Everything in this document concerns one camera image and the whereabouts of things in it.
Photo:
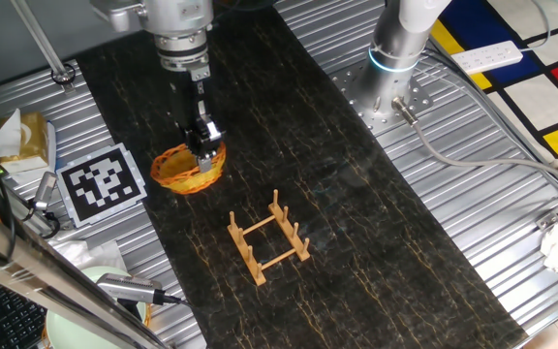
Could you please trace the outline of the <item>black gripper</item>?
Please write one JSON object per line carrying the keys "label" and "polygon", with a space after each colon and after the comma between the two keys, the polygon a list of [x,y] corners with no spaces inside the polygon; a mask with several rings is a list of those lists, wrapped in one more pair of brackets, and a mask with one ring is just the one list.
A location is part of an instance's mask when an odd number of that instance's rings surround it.
{"label": "black gripper", "polygon": [[[193,81],[188,72],[170,74],[171,115],[183,130],[188,150],[197,157],[202,173],[209,172],[217,155],[223,133],[217,128],[211,113],[208,79]],[[198,127],[198,135],[192,130]]]}

